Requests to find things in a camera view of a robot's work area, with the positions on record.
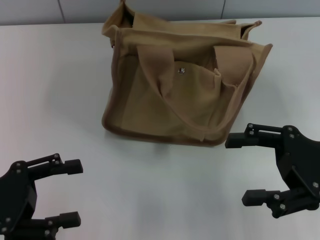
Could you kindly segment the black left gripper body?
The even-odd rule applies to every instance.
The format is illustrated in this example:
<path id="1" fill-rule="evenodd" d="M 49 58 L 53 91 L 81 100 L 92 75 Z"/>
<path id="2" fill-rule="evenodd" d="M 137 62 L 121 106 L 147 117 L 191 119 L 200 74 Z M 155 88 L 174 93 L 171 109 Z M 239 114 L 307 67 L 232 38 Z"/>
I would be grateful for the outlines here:
<path id="1" fill-rule="evenodd" d="M 14 162 L 0 178 L 0 234 L 10 237 L 21 222 L 31 220 L 37 201 L 28 164 Z"/>

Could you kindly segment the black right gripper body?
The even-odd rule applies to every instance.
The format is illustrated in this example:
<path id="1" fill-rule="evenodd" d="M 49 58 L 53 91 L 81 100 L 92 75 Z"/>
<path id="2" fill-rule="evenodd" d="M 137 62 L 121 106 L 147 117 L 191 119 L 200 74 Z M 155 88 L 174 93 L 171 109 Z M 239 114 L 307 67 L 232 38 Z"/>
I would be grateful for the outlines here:
<path id="1" fill-rule="evenodd" d="M 274 127 L 276 166 L 289 190 L 282 199 L 320 198 L 320 143 L 304 136 L 296 127 Z"/>

